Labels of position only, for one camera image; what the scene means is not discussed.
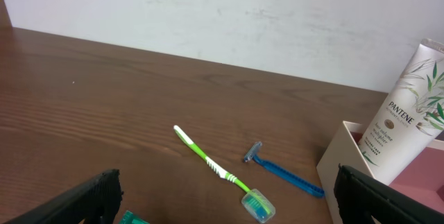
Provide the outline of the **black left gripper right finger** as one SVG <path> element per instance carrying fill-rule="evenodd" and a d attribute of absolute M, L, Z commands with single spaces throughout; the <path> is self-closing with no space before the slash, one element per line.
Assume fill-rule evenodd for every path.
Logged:
<path fill-rule="evenodd" d="M 339 165 L 334 184 L 343 224 L 443 224 L 443 214 L 357 169 Z"/>

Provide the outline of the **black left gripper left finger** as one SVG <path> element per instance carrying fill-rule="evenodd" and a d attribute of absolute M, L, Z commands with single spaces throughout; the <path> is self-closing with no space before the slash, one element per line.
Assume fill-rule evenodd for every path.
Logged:
<path fill-rule="evenodd" d="M 122 195 L 119 170 L 109 169 L 7 221 L 7 224 L 112 224 L 121 206 Z"/>

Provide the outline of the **green red toothpaste tube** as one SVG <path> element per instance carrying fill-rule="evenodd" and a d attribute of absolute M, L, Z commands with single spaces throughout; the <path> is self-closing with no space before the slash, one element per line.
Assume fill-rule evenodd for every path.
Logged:
<path fill-rule="evenodd" d="M 119 224 L 149 224 L 149 222 L 143 220 L 130 211 L 125 211 L 124 215 L 119 221 Z"/>

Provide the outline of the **white box pink inside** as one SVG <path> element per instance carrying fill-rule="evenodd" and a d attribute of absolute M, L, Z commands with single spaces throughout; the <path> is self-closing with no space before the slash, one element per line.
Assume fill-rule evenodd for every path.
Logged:
<path fill-rule="evenodd" d="M 334 224 L 341 224 L 339 207 L 334 196 L 334 183 L 339 165 L 349 165 L 373 176 L 356 140 L 365 131 L 361 124 L 344 121 L 334 135 L 316 169 L 325 192 L 325 199 Z M 433 140 L 390 187 L 436 211 L 443 212 L 443 138 Z"/>

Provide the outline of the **white Pantene conditioner tube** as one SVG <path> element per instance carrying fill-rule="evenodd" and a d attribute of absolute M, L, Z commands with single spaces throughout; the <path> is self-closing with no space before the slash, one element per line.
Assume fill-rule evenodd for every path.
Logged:
<path fill-rule="evenodd" d="M 358 147 L 389 185 L 443 131 L 443 44 L 423 39 Z"/>

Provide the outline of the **green white toothbrush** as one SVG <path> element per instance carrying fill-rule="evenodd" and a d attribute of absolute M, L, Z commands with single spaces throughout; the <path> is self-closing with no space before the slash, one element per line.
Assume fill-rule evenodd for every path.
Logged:
<path fill-rule="evenodd" d="M 174 125 L 173 129 L 182 142 L 204 160 L 215 174 L 221 179 L 237 185 L 246 192 L 246 195 L 241 199 L 241 204 L 256 221 L 266 223 L 274 217 L 275 207 L 259 190 L 250 189 L 238 177 L 217 164 L 179 126 Z"/>

